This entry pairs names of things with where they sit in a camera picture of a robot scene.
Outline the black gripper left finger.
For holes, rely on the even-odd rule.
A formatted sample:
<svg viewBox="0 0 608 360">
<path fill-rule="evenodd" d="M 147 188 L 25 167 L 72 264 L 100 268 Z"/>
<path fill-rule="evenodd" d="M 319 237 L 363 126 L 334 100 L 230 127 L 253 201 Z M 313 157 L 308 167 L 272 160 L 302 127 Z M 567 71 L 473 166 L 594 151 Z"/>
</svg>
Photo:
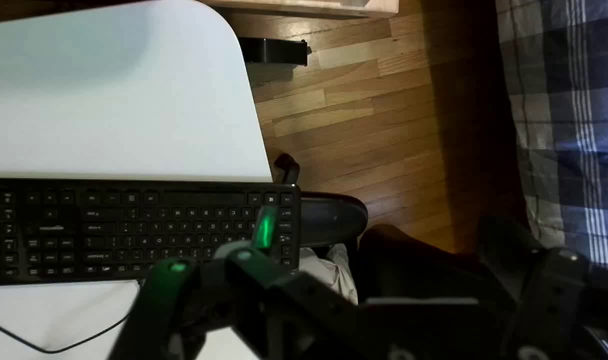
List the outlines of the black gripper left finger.
<svg viewBox="0 0 608 360">
<path fill-rule="evenodd" d="M 199 347 L 181 330 L 194 264 L 162 259 L 142 280 L 107 360 L 192 360 Z"/>
</svg>

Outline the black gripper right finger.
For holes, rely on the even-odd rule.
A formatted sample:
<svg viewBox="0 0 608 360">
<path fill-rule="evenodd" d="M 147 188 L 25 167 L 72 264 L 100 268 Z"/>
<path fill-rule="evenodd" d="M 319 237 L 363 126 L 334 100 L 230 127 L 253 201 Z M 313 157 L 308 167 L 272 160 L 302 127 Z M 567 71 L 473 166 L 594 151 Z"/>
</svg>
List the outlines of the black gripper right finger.
<svg viewBox="0 0 608 360">
<path fill-rule="evenodd" d="M 279 265 L 269 257 L 276 228 L 278 207 L 262 205 L 251 228 L 251 236 L 247 239 L 219 245 L 214 257 L 223 259 L 227 268 L 233 268 L 251 280 L 274 280 L 282 274 Z"/>
</svg>

